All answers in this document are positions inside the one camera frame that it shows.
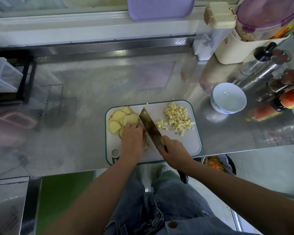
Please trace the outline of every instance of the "blue jeans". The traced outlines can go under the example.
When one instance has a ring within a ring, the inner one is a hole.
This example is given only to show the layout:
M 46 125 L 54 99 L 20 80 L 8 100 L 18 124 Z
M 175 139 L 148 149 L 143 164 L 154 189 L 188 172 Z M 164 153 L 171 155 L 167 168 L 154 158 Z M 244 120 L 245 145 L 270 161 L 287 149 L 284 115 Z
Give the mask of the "blue jeans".
M 151 186 L 154 191 L 145 192 L 141 181 L 131 174 L 105 235 L 237 233 L 219 220 L 208 202 L 173 171 L 163 172 Z M 171 228 L 171 221 L 178 224 L 180 232 Z

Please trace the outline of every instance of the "white cutting board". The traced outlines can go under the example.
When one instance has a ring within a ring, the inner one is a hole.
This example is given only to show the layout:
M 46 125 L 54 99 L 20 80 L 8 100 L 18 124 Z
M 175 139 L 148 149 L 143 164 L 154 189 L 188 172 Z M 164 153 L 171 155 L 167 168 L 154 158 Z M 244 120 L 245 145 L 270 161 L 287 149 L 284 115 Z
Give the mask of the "white cutting board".
M 191 118 L 192 121 L 195 121 L 195 124 L 193 125 L 194 129 L 185 130 L 184 137 L 182 137 L 180 134 L 180 131 L 174 131 L 170 130 L 172 129 L 172 126 L 166 125 L 168 127 L 168 130 L 165 129 L 159 129 L 159 132 L 162 136 L 166 135 L 171 139 L 177 139 L 181 141 L 186 148 L 186 150 L 190 153 L 192 157 L 197 156 L 200 154 L 200 151 L 202 150 L 202 143 L 199 137 L 198 128 L 197 128 L 197 122 L 195 120 L 194 111 L 191 103 L 188 101 L 180 100 L 180 101 L 170 101 L 174 102 L 177 105 L 181 105 L 188 110 L 188 117 Z M 156 103 L 150 103 L 150 104 L 143 104 L 143 105 L 129 105 L 129 107 L 133 110 L 135 114 L 140 114 L 143 107 L 147 110 L 150 117 L 152 118 L 153 122 L 156 121 L 166 121 L 167 119 L 165 115 L 165 109 L 168 108 L 170 102 L 156 102 Z M 122 154 L 122 147 L 121 147 L 121 139 L 119 138 L 118 132 L 115 134 L 111 134 L 108 128 L 108 120 L 110 116 L 120 110 L 120 106 L 116 106 L 111 108 L 106 113 L 106 160 L 107 162 L 112 165 L 117 161 L 119 156 Z M 160 162 L 163 160 L 163 157 L 160 155 L 158 150 L 156 149 L 156 146 L 153 144 L 151 138 L 148 134 L 146 134 L 147 143 L 149 145 L 149 148 L 144 151 L 142 159 L 140 163 L 155 163 Z

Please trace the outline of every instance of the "shoe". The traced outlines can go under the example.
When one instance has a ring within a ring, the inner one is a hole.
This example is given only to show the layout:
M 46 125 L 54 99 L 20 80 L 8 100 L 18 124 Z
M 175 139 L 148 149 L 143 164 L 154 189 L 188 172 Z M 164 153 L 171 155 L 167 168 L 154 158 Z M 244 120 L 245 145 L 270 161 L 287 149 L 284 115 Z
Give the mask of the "shoe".
M 157 175 L 158 175 L 158 177 L 161 175 L 161 173 L 163 173 L 163 172 L 165 172 L 165 171 L 169 171 L 170 169 L 167 167 L 167 166 L 165 166 L 165 165 L 163 165 L 161 168 L 159 168 L 159 170 L 158 170 L 158 173 L 157 173 Z

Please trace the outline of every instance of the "purple tray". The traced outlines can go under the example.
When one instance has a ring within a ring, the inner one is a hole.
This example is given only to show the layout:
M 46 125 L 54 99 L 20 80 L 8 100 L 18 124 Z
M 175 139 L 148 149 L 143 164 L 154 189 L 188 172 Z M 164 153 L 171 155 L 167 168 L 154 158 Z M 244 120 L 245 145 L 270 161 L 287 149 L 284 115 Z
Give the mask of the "purple tray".
M 195 0 L 128 0 L 133 21 L 149 21 L 188 16 Z

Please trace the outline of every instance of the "kitchen knife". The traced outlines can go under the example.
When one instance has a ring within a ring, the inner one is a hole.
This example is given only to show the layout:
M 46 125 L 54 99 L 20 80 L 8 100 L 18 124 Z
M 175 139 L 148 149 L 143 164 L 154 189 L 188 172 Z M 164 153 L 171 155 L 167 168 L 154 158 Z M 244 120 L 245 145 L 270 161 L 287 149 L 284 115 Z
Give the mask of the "kitchen knife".
M 152 119 L 151 119 L 150 115 L 148 114 L 148 112 L 146 111 L 145 107 L 142 109 L 142 111 L 139 115 L 139 118 L 140 118 L 141 122 L 143 123 L 147 133 L 149 134 L 152 142 L 156 146 L 157 150 L 160 152 L 160 149 L 162 147 L 165 147 L 166 152 L 168 152 L 168 149 L 165 145 L 165 140 L 163 139 L 157 126 L 152 121 Z M 181 181 L 184 182 L 185 184 L 187 184 L 188 183 L 188 176 L 185 175 L 181 171 L 177 171 L 177 172 L 180 175 Z

